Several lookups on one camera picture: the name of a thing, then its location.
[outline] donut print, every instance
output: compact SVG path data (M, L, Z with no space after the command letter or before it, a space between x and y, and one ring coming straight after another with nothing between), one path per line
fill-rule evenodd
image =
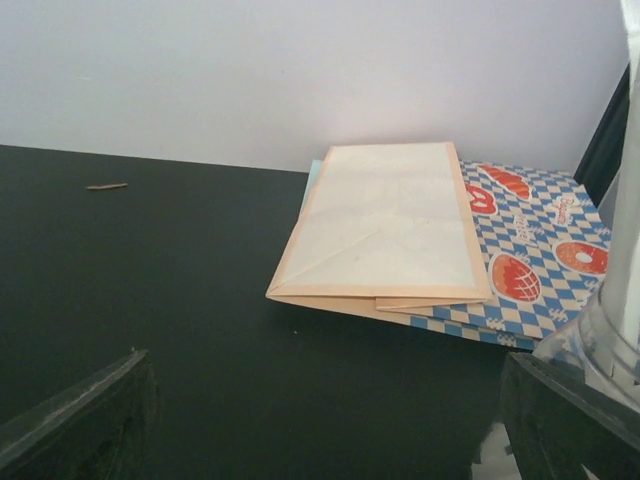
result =
M495 255L489 272L496 293L507 300L531 303L540 296L540 279L529 265L513 255Z
M553 246L558 263L569 270L587 275L604 275L607 272L609 252L590 243L566 240Z

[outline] red printed logo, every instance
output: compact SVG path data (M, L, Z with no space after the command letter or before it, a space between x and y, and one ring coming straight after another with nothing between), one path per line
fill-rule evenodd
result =
M493 181L505 190L513 193L522 200L531 200L531 188L524 179L515 173L510 173L502 168L493 167L491 165L478 165L484 173L486 173Z
M553 213L551 222L554 225L566 227L567 225L571 225L571 210L575 206L580 206L577 198L562 196L556 198L546 209Z
M467 189L469 205L471 205L471 211L473 213L493 215L498 211L496 199L491 192L486 191L484 188L476 187L475 185L469 185L468 183L465 183L464 186Z
M565 240L553 246L553 253L558 263L570 270L587 275L604 275L607 273L609 252L586 242Z
M489 272L496 293L507 300L532 303L540 296L540 279L529 265L513 255L495 255Z

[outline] black plastic object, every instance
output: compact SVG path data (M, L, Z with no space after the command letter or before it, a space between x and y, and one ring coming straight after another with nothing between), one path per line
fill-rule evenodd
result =
M573 178L597 207L622 161L629 114L629 67L624 71Z
M500 405L523 479L640 478L640 415L558 368L509 354Z
M0 479L139 478L157 405L134 352L0 427Z

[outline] blue checkered pattern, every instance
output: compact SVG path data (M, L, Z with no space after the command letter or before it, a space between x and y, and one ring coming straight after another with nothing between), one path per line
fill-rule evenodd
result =
M527 263L537 274L541 295L535 303L514 302L494 296L484 304L433 307L429 318L411 317L410 324L475 340L532 350L538 340L573 320L598 288L602 278L585 275L560 265L553 245L562 240L609 248L611 232L604 227L589 195L570 174L524 167L498 168L523 177L532 188L532 199L522 200L486 175L477 164L461 162L465 182L490 191L498 214L474 214L480 248L487 267L491 258L504 252ZM555 225L554 202L571 196L571 221ZM535 241L516 237L514 216L526 217Z

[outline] kraft paper bag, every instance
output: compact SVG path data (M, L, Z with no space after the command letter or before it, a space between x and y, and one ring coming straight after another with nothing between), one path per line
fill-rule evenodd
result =
M405 324L489 299L453 144L331 148L267 297Z

